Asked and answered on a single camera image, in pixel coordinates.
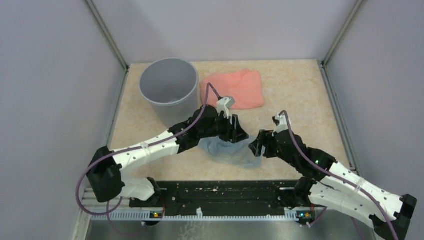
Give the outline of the light blue plastic trash bag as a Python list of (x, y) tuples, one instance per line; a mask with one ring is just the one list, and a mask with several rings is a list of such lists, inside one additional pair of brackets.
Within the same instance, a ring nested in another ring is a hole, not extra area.
[(253, 169), (262, 164), (261, 157), (256, 157), (249, 148), (249, 144), (255, 139), (251, 135), (248, 139), (230, 143), (221, 140), (219, 137), (209, 137), (201, 139), (198, 147), (205, 151), (209, 159), (214, 162)]

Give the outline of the grey plastic trash bin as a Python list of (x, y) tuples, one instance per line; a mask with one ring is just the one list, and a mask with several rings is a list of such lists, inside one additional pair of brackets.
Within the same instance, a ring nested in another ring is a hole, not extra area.
[(153, 62), (141, 74), (138, 85), (142, 97), (167, 128), (188, 120), (199, 109), (199, 74), (183, 59)]

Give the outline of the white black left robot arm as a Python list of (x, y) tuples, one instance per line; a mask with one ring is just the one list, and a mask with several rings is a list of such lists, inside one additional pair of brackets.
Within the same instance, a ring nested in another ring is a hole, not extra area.
[(115, 150), (107, 146), (99, 148), (86, 173), (96, 200), (106, 203), (117, 197), (130, 197), (149, 207), (156, 206), (161, 194), (152, 178), (135, 180), (124, 176), (155, 160), (195, 148), (200, 140), (207, 138), (236, 144), (247, 140), (249, 135), (241, 127), (236, 114), (226, 118), (223, 112), (207, 105), (149, 140)]

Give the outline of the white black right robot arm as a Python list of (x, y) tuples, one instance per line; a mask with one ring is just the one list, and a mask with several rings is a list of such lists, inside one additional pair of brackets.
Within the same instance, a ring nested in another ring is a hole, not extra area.
[(256, 157), (279, 158), (302, 177), (293, 189), (291, 208), (315, 205), (348, 215), (385, 240), (404, 240), (417, 205), (410, 194), (396, 195), (366, 181), (323, 150), (291, 138), (288, 130), (260, 130), (249, 144)]

